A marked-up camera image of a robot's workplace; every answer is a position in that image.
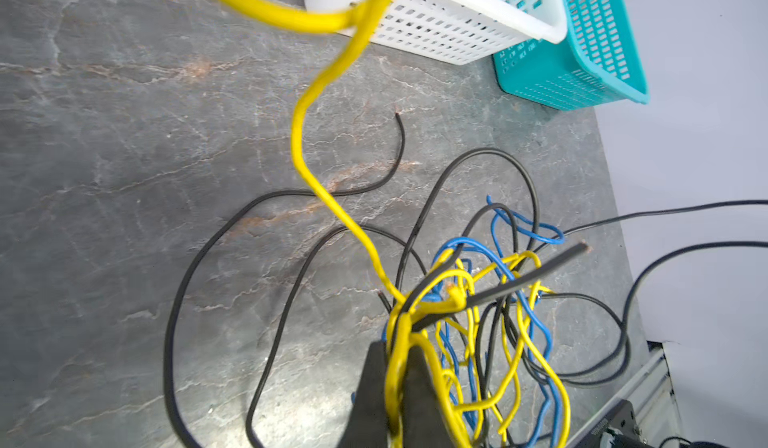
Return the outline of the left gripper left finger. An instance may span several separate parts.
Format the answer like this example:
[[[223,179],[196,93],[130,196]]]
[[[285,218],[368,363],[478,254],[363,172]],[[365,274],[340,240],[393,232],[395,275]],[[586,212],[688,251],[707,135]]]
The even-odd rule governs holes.
[[[387,370],[386,344],[370,344],[355,400],[338,447],[389,446],[388,417],[384,401]]]

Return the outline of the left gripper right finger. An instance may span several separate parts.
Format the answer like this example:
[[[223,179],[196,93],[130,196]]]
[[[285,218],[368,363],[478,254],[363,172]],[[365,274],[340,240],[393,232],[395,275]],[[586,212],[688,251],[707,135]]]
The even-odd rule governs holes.
[[[418,346],[408,352],[401,413],[405,448],[456,447],[431,381],[426,356]]]

